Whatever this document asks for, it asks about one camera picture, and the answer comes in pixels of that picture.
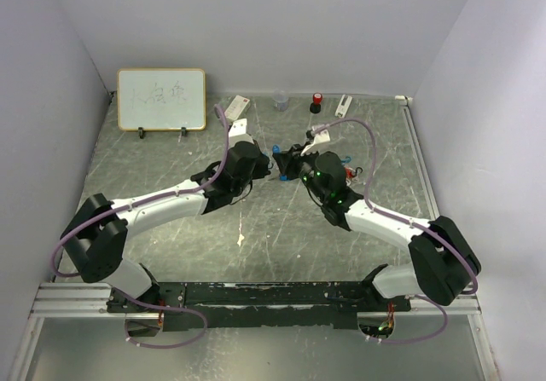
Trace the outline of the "red key tag with key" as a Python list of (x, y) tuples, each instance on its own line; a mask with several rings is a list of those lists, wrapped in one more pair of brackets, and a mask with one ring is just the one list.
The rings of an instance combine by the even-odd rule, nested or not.
[(352, 168), (345, 167), (345, 170), (348, 178), (354, 178), (357, 175), (357, 172)]

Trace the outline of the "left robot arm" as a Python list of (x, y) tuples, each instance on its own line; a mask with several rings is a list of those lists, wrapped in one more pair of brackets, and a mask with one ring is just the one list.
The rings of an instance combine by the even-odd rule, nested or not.
[(254, 142), (239, 141), (224, 158), (174, 187), (129, 199), (99, 193), (80, 207), (61, 236), (75, 274), (85, 283), (105, 283), (128, 295), (138, 311), (154, 309), (160, 286), (142, 264), (125, 256), (125, 244), (152, 228), (211, 213), (251, 190), (269, 175), (269, 158)]

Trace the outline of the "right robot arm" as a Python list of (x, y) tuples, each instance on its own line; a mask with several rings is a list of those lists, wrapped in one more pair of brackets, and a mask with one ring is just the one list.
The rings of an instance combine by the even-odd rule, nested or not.
[(273, 154), (288, 180), (300, 179), (325, 219), (346, 231), (369, 234), (409, 253), (410, 262), (377, 268), (364, 280), (363, 304), (378, 311), (394, 297), (424, 295), (441, 306), (474, 291), (481, 263), (447, 216), (432, 221), (381, 207), (348, 184), (336, 153), (308, 153), (294, 145)]

